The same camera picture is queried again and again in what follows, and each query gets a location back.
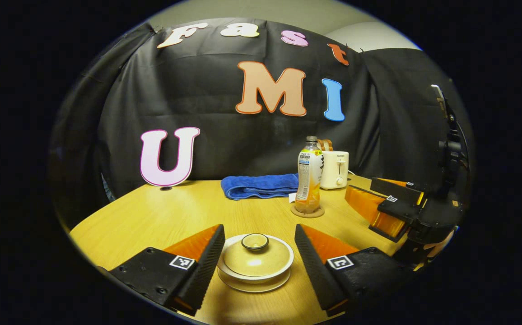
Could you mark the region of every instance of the bowl lid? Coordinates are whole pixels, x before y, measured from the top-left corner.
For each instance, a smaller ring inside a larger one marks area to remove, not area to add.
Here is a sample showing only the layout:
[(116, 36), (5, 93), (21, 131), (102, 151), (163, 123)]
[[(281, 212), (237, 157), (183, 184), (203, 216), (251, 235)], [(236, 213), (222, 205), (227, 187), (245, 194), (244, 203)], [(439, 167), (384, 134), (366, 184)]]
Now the bowl lid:
[(245, 276), (265, 276), (279, 272), (289, 261), (289, 249), (263, 234), (249, 234), (227, 247), (224, 263)]

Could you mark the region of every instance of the letter m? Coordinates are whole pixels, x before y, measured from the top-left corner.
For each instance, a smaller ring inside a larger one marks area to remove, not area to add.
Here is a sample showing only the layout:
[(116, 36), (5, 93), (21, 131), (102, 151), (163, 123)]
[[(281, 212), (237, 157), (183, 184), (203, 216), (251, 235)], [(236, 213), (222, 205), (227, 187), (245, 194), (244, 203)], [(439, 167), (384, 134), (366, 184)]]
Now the letter m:
[(262, 106), (257, 102), (257, 91), (261, 95), (270, 113), (284, 96), (283, 105), (279, 110), (284, 115), (304, 116), (307, 113), (303, 107), (303, 78), (305, 72), (294, 68), (286, 68), (275, 82), (263, 63), (243, 61), (238, 64), (243, 70), (243, 98), (235, 109), (242, 114), (257, 114)]

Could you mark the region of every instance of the blue letter i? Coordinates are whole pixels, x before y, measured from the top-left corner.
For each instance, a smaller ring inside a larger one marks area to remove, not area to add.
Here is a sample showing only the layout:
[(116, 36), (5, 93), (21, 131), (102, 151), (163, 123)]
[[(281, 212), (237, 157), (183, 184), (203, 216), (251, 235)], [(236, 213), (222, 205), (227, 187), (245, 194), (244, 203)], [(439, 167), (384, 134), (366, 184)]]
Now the blue letter i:
[(345, 115), (341, 112), (341, 84), (331, 79), (323, 79), (321, 82), (327, 89), (327, 111), (323, 115), (331, 121), (345, 120)]

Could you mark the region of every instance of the bottle label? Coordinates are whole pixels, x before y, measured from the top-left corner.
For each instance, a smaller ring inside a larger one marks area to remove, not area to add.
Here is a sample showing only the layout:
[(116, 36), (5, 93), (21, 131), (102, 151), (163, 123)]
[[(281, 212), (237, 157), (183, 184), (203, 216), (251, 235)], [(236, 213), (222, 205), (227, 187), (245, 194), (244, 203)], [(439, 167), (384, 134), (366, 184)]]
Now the bottle label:
[(319, 200), (319, 183), (323, 170), (323, 152), (321, 150), (303, 149), (299, 153), (298, 172), (299, 188), (297, 201)]

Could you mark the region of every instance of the cutout letter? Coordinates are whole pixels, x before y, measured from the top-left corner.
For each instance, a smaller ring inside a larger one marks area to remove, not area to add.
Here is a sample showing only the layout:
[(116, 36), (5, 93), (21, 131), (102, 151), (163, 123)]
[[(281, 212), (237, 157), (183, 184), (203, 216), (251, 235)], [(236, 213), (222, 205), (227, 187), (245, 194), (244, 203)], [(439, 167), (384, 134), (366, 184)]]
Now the cutout letter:
[(177, 166), (173, 170), (164, 171), (158, 166), (160, 144), (167, 137), (164, 130), (152, 130), (141, 135), (143, 150), (141, 152), (141, 175), (147, 183), (155, 186), (174, 186), (182, 183), (193, 168), (193, 142), (201, 130), (194, 127), (180, 128), (175, 131), (179, 138)]
[(244, 36), (244, 37), (257, 37), (259, 33), (257, 32), (257, 28), (259, 26), (255, 24), (248, 23), (237, 23), (230, 24), (221, 31), (221, 35), (223, 36)]
[(294, 32), (294, 31), (282, 31), (281, 38), (282, 41), (288, 44), (293, 44), (297, 46), (307, 46), (309, 43), (305, 40), (305, 35), (302, 33)]
[(341, 84), (331, 79), (323, 79), (321, 82), (327, 89), (327, 111), (323, 115), (331, 121), (345, 120), (345, 115), (341, 112)]
[(337, 59), (337, 61), (341, 62), (342, 64), (349, 65), (350, 63), (343, 57), (345, 55), (345, 51), (340, 49), (339, 45), (335, 44), (327, 44), (327, 46), (331, 47), (331, 50), (333, 51), (333, 56)]
[(200, 24), (188, 25), (188, 26), (175, 28), (172, 30), (171, 35), (169, 35), (169, 37), (163, 43), (160, 43), (157, 46), (157, 49), (161, 49), (162, 47), (181, 43), (183, 41), (181, 39), (182, 36), (190, 37), (190, 35), (193, 35), (197, 31), (197, 28), (202, 29), (205, 27), (207, 27), (207, 23), (200, 23)]
[(270, 113), (277, 109), (281, 97), (285, 97), (279, 108), (281, 113), (290, 116), (304, 116), (303, 78), (305, 72), (294, 68), (286, 68), (275, 82), (263, 63), (243, 61), (237, 64), (243, 70), (243, 98), (235, 109), (242, 114), (257, 114), (262, 110), (257, 102), (257, 91)]

